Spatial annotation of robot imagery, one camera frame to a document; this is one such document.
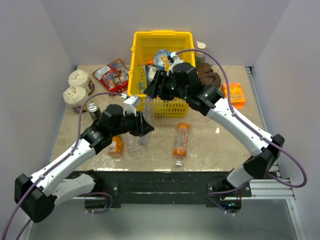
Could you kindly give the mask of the crushed clear plastic bottle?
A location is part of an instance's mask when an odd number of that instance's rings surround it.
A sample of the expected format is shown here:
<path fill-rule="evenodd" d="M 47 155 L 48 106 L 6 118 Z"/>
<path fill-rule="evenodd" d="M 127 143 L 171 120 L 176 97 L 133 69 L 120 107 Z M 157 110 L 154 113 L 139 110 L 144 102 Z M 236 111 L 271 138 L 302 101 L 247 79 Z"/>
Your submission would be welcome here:
<path fill-rule="evenodd" d="M 143 109 L 143 118 L 149 125 L 153 125 L 154 123 L 154 99 L 147 96 L 144 100 L 144 109 Z M 140 137 L 138 140 L 138 144 L 141 146 L 147 146 L 152 137 L 152 132 L 150 131 L 148 134 Z"/>

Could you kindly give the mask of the orange label tea bottle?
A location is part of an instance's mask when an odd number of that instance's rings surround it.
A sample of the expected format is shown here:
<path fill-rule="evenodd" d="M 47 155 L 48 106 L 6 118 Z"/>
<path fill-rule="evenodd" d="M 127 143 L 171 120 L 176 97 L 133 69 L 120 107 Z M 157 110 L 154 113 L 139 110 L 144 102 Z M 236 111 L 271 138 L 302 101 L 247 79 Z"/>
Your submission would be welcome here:
<path fill-rule="evenodd" d="M 190 125 L 187 123 L 179 123 L 177 126 L 176 144 L 173 155 L 182 159 L 187 156 L 188 136 L 190 132 Z"/>

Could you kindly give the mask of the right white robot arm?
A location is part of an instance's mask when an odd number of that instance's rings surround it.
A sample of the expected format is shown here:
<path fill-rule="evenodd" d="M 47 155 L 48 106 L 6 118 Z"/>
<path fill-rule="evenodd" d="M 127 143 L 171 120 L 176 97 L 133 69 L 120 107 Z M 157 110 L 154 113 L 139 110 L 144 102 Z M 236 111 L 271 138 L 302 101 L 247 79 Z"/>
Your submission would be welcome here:
<path fill-rule="evenodd" d="M 284 138 L 256 126 L 230 106 L 216 87 L 203 85 L 190 63 L 179 63 L 168 72 L 157 70 L 144 94 L 164 101 L 185 100 L 190 108 L 223 126 L 248 150 L 250 157 L 233 169 L 217 188 L 227 196 L 235 196 L 241 186 L 252 179 L 263 179 L 280 155 Z"/>

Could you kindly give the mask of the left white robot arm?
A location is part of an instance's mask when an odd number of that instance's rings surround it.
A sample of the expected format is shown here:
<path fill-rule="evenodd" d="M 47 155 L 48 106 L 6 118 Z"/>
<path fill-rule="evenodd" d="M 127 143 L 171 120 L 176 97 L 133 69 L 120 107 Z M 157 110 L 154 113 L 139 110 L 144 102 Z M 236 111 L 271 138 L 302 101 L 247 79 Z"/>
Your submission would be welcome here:
<path fill-rule="evenodd" d="M 15 179 L 15 203 L 34 223 L 43 221 L 58 202 L 56 188 L 79 165 L 108 147 L 114 136 L 130 133 L 142 137 L 154 129 L 142 112 L 127 112 L 120 105 L 108 105 L 101 117 L 62 155 L 31 176 L 21 174 Z"/>

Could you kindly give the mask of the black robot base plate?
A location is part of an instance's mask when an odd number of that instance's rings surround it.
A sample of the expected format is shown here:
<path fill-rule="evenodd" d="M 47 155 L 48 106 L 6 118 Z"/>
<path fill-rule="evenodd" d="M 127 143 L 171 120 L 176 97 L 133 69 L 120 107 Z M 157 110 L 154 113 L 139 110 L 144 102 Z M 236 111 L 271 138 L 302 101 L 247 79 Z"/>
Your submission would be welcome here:
<path fill-rule="evenodd" d="M 224 209 L 241 209 L 241 198 L 252 195 L 246 183 L 230 192 L 223 172 L 160 172 L 160 171 L 94 171 L 88 170 L 97 185 L 93 196 L 84 194 L 88 209 L 125 204 L 138 205 L 205 205 L 212 201 Z"/>

